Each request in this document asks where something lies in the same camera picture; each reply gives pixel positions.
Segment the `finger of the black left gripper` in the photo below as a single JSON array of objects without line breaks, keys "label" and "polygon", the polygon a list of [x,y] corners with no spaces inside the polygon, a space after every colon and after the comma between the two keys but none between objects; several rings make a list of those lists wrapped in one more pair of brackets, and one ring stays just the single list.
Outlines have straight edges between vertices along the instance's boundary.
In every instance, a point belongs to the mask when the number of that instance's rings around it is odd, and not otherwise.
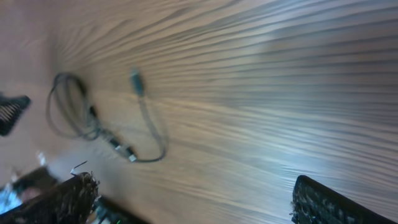
[{"label": "finger of the black left gripper", "polygon": [[17,97],[1,95],[1,136],[10,134],[30,102],[30,98],[26,95]]}]

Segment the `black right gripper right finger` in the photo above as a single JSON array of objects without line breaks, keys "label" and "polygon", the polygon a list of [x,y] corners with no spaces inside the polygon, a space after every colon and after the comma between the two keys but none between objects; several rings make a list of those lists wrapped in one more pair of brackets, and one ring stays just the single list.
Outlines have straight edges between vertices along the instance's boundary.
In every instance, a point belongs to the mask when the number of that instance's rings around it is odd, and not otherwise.
[{"label": "black right gripper right finger", "polygon": [[294,224],[397,224],[306,175],[292,193]]}]

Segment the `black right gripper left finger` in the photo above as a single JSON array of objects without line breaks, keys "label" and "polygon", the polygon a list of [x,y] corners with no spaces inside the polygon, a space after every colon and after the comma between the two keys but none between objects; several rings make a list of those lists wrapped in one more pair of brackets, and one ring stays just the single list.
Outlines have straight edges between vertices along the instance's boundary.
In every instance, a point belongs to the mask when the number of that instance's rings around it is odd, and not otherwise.
[{"label": "black right gripper left finger", "polygon": [[97,181],[83,172],[3,213],[1,224],[83,224],[97,197]]}]

